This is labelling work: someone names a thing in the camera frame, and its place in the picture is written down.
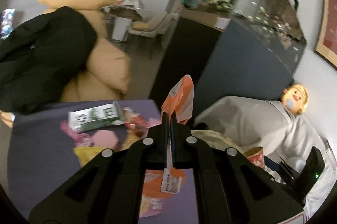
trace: label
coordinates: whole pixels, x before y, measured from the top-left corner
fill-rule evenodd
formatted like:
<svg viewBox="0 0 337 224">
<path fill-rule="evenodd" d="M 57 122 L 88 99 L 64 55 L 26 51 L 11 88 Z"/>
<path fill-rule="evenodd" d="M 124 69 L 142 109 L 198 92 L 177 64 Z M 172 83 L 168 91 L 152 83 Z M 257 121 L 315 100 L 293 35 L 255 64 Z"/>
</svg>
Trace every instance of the label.
<svg viewBox="0 0 337 224">
<path fill-rule="evenodd" d="M 77 132 L 88 131 L 109 125 L 124 124 L 118 103 L 110 103 L 94 108 L 69 112 L 69 127 Z"/>
<path fill-rule="evenodd" d="M 174 177 L 170 174 L 170 169 L 165 168 L 160 191 L 163 193 L 177 194 L 180 192 L 182 180 L 182 176 Z"/>
</svg>

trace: doll head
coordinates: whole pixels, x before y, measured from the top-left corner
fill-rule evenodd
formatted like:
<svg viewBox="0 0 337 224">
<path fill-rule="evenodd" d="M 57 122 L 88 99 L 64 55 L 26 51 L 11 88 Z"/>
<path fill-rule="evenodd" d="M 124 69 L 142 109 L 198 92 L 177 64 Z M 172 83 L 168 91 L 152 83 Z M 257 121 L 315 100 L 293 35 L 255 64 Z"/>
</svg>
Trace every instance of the doll head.
<svg viewBox="0 0 337 224">
<path fill-rule="evenodd" d="M 308 90 L 301 84 L 294 84 L 283 90 L 282 104 L 293 114 L 305 112 L 309 100 Z"/>
</svg>

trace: plastic bag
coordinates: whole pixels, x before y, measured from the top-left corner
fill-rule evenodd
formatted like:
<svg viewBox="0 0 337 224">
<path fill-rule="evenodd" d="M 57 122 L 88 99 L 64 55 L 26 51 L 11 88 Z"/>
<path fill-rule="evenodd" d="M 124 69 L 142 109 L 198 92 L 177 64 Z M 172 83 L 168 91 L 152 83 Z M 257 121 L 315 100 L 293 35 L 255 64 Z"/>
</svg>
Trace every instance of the plastic bag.
<svg viewBox="0 0 337 224">
<path fill-rule="evenodd" d="M 161 106 L 161 112 L 170 117 L 176 111 L 177 122 L 186 124 L 192 117 L 194 84 L 190 75 L 185 75 L 169 92 Z"/>
<path fill-rule="evenodd" d="M 5 9 L 0 13 L 0 39 L 6 39 L 13 31 L 12 23 L 15 9 Z"/>
</svg>

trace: chair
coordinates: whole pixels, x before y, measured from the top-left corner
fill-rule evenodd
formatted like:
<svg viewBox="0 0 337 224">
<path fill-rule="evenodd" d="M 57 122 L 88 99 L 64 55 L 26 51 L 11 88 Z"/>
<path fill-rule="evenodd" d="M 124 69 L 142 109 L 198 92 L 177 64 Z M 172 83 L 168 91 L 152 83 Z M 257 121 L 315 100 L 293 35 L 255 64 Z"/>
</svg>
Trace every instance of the chair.
<svg viewBox="0 0 337 224">
<path fill-rule="evenodd" d="M 171 20 L 173 19 L 173 15 L 171 13 L 164 12 L 158 16 L 153 17 L 147 23 L 144 23 L 148 26 L 146 30 L 136 30 L 133 28 L 134 24 L 128 27 L 128 32 L 132 35 L 137 35 L 136 40 L 138 40 L 139 36 L 145 38 L 155 38 L 158 34 L 164 35 L 166 30 L 168 29 Z M 125 52 L 128 50 L 129 43 L 125 48 Z M 150 59 L 152 58 L 152 47 L 150 46 Z"/>
</svg>

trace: framed picture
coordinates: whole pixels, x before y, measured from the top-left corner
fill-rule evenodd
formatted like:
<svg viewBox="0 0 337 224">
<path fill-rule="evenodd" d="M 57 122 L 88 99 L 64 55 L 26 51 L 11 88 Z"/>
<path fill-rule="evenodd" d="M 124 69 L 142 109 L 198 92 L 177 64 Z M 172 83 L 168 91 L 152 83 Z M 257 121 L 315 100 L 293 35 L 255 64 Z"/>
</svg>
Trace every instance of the framed picture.
<svg viewBox="0 0 337 224">
<path fill-rule="evenodd" d="M 337 68 L 337 0 L 324 0 L 316 51 Z"/>
</svg>

